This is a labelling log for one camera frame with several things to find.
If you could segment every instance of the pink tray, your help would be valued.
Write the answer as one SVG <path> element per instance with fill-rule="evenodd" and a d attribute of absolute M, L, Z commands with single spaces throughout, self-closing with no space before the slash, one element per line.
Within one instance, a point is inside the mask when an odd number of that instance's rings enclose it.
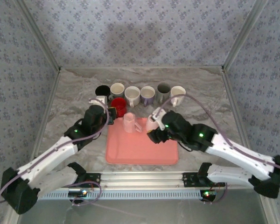
<path fill-rule="evenodd" d="M 142 132 L 126 133 L 123 119 L 108 126 L 106 160 L 113 164 L 174 165 L 178 162 L 177 142 L 154 144 L 145 129 L 147 118 L 137 118 Z"/>

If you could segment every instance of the gray marble surface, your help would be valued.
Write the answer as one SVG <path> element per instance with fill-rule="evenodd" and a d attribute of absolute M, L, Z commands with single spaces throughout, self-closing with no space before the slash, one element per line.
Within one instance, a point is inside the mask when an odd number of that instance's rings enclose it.
<path fill-rule="evenodd" d="M 89 107 L 88 98 L 95 97 L 97 86 L 111 86 L 115 82 L 125 87 L 135 85 L 139 88 L 150 85 L 154 88 L 159 82 L 166 81 L 171 86 L 181 85 L 187 93 L 202 102 L 212 113 L 218 124 L 227 132 L 230 139 L 240 142 L 230 102 L 218 69 L 199 68 L 138 68 L 138 69 L 75 69 L 62 70 L 61 77 L 53 101 L 48 123 L 39 154 L 50 148 L 63 133 L 78 119 L 84 116 Z M 138 117 L 148 117 L 158 107 L 138 105 L 128 108 Z M 190 99 L 184 99 L 183 104 L 173 108 L 190 123 L 204 123 L 214 127 L 207 114 Z M 198 170 L 202 162 L 212 162 L 217 165 L 232 165 L 222 158 L 201 152 L 187 152 L 179 148 L 179 161 L 172 166 L 142 166 L 108 164 L 105 160 L 107 130 L 104 130 L 98 140 L 84 147 L 77 154 L 66 159 L 57 169 L 76 161 L 87 171 L 191 171 Z"/>

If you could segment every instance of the dark gray mug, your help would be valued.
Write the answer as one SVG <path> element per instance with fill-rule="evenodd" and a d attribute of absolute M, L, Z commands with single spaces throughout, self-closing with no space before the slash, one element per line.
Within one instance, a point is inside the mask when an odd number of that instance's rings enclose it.
<path fill-rule="evenodd" d="M 140 90 L 140 98 L 141 98 L 141 102 L 144 104 L 144 106 L 153 104 L 154 96 L 155 96 L 155 90 L 151 86 L 144 86 Z"/>
<path fill-rule="evenodd" d="M 170 97 L 171 87 L 167 83 L 160 83 L 157 87 L 155 99 L 158 103 L 162 104 Z"/>

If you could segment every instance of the floral wallpaper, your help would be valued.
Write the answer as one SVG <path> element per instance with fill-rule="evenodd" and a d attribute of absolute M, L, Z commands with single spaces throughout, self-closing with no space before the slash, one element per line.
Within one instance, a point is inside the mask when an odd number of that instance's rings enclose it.
<path fill-rule="evenodd" d="M 0 0 L 0 185 L 28 162 L 55 75 L 13 1 Z"/>
<path fill-rule="evenodd" d="M 24 0 L 62 67 L 221 65 L 254 0 Z"/>
<path fill-rule="evenodd" d="M 280 154 L 280 0 L 266 5 L 228 73 L 253 150 Z"/>

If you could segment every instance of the pink mug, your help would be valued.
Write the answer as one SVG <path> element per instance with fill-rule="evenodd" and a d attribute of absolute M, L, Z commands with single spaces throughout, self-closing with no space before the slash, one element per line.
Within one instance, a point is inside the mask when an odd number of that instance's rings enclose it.
<path fill-rule="evenodd" d="M 133 133 L 135 131 L 142 132 L 141 125 L 136 121 L 136 116 L 133 113 L 126 113 L 123 116 L 123 127 L 128 133 Z"/>

